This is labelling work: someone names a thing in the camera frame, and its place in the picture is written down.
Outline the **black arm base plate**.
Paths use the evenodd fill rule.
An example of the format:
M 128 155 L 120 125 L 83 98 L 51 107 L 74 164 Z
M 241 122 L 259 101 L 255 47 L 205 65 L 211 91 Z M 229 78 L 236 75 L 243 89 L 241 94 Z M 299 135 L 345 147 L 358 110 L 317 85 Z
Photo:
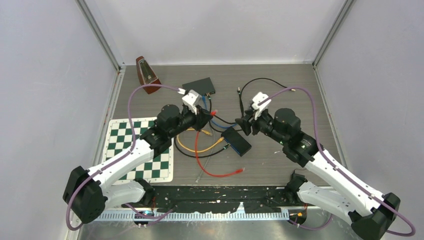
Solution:
M 248 214 L 276 213 L 284 207 L 305 210 L 312 204 L 302 202 L 283 186 L 205 186 L 156 185 L 147 205 L 131 202 L 134 208 L 156 208 L 160 213 L 234 213 L 243 206 Z

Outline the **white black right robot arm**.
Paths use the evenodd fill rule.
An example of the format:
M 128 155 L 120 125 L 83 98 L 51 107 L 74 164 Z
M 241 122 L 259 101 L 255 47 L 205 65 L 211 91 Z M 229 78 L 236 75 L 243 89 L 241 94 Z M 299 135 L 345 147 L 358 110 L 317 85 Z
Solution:
M 264 110 L 246 111 L 235 122 L 246 135 L 258 132 L 282 145 L 286 157 L 316 174 L 335 191 L 316 186 L 303 176 L 295 176 L 286 185 L 285 198 L 291 205 L 301 202 L 317 206 L 348 223 L 363 240 L 379 240 L 387 233 L 396 216 L 400 199 L 394 193 L 383 194 L 347 171 L 321 144 L 301 130 L 301 120 L 290 108 L 278 109 L 274 116 Z

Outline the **dark grey network switch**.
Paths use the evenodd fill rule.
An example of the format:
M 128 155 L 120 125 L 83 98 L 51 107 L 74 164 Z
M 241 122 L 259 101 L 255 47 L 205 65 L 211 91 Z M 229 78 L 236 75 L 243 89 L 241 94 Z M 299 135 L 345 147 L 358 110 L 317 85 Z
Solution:
M 184 83 L 182 84 L 182 88 L 185 90 L 193 90 L 204 97 L 216 93 L 216 89 L 210 77 Z

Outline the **black blue network switch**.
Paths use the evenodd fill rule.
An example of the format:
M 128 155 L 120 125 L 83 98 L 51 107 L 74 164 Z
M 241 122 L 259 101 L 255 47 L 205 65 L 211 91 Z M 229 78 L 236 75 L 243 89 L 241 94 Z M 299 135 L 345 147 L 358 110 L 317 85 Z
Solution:
M 230 144 L 231 148 L 240 157 L 245 155 L 252 148 L 252 145 L 233 127 L 222 132 L 221 137 Z

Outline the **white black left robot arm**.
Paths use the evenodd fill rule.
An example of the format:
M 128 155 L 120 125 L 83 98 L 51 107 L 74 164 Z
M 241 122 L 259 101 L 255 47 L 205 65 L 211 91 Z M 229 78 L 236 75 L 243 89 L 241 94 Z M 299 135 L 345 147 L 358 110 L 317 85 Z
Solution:
M 172 145 L 174 137 L 193 128 L 201 130 L 214 112 L 199 105 L 194 110 L 186 105 L 182 109 L 165 105 L 154 125 L 141 135 L 135 135 L 132 145 L 109 160 L 84 169 L 74 168 L 68 178 L 63 200 L 67 203 L 66 219 L 74 213 L 83 224 L 97 219 L 104 210 L 129 203 L 148 207 L 155 197 L 155 189 L 141 177 L 116 185 L 121 177 L 139 165 L 161 155 Z

